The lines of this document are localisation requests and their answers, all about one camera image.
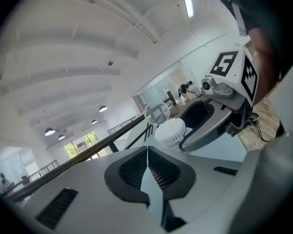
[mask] cable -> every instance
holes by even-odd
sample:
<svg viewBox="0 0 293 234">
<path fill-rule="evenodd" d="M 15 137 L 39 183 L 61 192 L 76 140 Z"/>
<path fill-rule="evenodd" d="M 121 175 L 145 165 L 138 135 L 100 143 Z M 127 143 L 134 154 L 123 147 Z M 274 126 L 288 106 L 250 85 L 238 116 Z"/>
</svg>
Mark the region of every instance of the cable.
<svg viewBox="0 0 293 234">
<path fill-rule="evenodd" d="M 265 140 L 265 139 L 263 138 L 263 134 L 262 134 L 262 131 L 260 130 L 260 127 L 259 127 L 255 122 L 253 122 L 251 119 L 250 119 L 250 122 L 251 122 L 251 124 L 253 124 L 254 128 L 258 131 L 258 134 L 259 134 L 260 139 L 261 139 L 263 142 L 269 142 L 268 140 Z"/>
</svg>

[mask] black vent slot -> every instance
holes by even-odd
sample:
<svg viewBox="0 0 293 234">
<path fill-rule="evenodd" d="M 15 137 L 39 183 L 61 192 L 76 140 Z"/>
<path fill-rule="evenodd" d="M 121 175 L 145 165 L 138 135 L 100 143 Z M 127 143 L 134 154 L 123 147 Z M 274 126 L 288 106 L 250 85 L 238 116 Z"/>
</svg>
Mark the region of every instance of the black vent slot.
<svg viewBox="0 0 293 234">
<path fill-rule="evenodd" d="M 140 190 L 146 168 L 147 151 L 145 150 L 122 164 L 119 168 L 119 176 L 126 184 Z"/>
<path fill-rule="evenodd" d="M 214 171 L 217 171 L 217 172 L 220 172 L 220 173 L 223 173 L 223 174 L 228 174 L 228 175 L 231 175 L 231 176 L 235 176 L 238 172 L 238 170 L 235 170 L 235 169 L 230 169 L 230 168 L 226 168 L 226 167 L 222 167 L 222 166 L 216 166 L 214 168 Z"/>
<path fill-rule="evenodd" d="M 148 166 L 159 187 L 163 190 L 175 182 L 181 175 L 180 168 L 149 150 Z"/>
<path fill-rule="evenodd" d="M 54 229 L 78 194 L 73 189 L 64 188 L 44 209 L 36 216 L 44 226 Z"/>
</svg>

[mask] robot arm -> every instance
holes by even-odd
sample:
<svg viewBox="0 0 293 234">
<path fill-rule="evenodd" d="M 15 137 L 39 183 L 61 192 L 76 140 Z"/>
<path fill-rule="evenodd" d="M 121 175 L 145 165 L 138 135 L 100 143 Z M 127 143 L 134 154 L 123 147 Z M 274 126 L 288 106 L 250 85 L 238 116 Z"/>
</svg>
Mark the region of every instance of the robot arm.
<svg viewBox="0 0 293 234">
<path fill-rule="evenodd" d="M 244 50 L 219 53 L 202 79 L 201 95 L 179 114 L 193 130 L 180 149 L 195 151 L 227 132 L 242 131 L 252 113 L 258 74 Z"/>
</svg>

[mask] glass sphere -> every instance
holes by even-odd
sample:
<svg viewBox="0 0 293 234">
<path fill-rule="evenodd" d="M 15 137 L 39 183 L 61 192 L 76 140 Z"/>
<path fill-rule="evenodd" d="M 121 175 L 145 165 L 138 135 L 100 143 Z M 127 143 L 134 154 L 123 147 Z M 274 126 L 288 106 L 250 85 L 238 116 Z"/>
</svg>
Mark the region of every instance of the glass sphere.
<svg viewBox="0 0 293 234">
<path fill-rule="evenodd" d="M 149 102 L 145 107 L 145 118 L 148 123 L 158 126 L 169 118 L 169 108 L 162 101 Z"/>
</svg>

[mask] person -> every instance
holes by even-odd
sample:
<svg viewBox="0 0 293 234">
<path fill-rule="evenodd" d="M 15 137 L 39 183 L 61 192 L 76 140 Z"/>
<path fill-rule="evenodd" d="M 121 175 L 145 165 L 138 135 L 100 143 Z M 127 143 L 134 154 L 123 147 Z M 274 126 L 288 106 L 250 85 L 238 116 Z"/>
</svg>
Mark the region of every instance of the person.
<svg viewBox="0 0 293 234">
<path fill-rule="evenodd" d="M 188 85 L 189 85 L 188 90 L 191 91 L 191 92 L 193 92 L 194 95 L 199 95 L 199 94 L 200 94 L 199 89 L 196 87 L 196 85 L 194 84 L 193 81 L 190 80 L 190 81 L 188 82 Z"/>
<path fill-rule="evenodd" d="M 191 94 L 194 94 L 193 91 L 190 91 L 189 90 L 189 83 L 187 83 L 187 84 L 181 84 L 180 87 L 179 87 L 179 89 L 178 89 L 179 98 L 182 95 L 183 97 L 185 97 L 186 99 L 188 99 L 187 92 L 188 93 L 191 93 Z"/>
<path fill-rule="evenodd" d="M 5 178 L 5 176 L 4 176 L 4 174 L 3 173 L 1 173 L 0 174 L 0 176 L 1 176 L 1 182 L 2 182 L 2 189 L 3 189 L 3 192 L 6 192 L 10 187 L 11 187 L 11 183 L 10 183 L 10 181 L 9 180 L 7 180 L 6 178 Z"/>
<path fill-rule="evenodd" d="M 220 0 L 237 21 L 241 36 L 249 35 L 253 45 L 253 64 L 258 72 L 258 87 L 254 105 L 284 77 L 293 63 L 293 26 L 289 11 L 282 9 L 280 0 Z M 280 123 L 277 135 L 284 133 Z"/>
</svg>

